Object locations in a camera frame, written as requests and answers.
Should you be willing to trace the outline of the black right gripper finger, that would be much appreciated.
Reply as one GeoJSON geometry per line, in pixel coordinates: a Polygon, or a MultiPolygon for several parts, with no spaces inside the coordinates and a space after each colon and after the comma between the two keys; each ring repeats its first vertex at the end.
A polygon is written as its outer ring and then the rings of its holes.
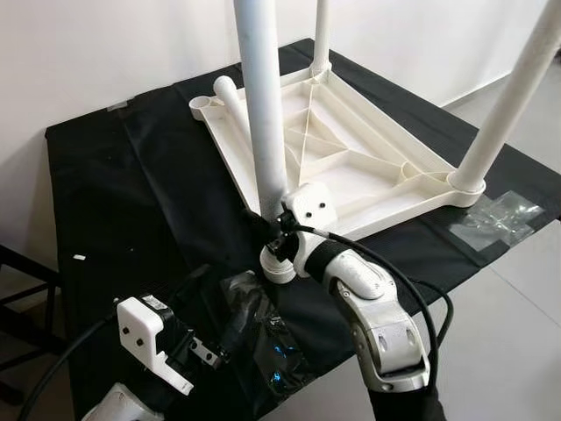
{"type": "Polygon", "coordinates": [[[273,220],[261,217],[248,208],[240,210],[240,219],[248,225],[250,244],[253,247],[265,247],[276,240],[277,230],[273,220]]]}

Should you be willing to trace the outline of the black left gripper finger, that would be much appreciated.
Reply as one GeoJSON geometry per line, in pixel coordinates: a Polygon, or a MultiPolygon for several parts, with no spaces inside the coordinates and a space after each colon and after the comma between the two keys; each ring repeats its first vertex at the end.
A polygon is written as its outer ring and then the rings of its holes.
{"type": "Polygon", "coordinates": [[[225,326],[219,340],[221,356],[231,356],[245,343],[250,334],[252,314],[252,306],[248,301],[242,301],[233,308],[229,324],[225,326]]]}
{"type": "Polygon", "coordinates": [[[201,302],[212,274],[213,266],[207,263],[192,269],[175,290],[175,308],[187,309],[201,302]]]}

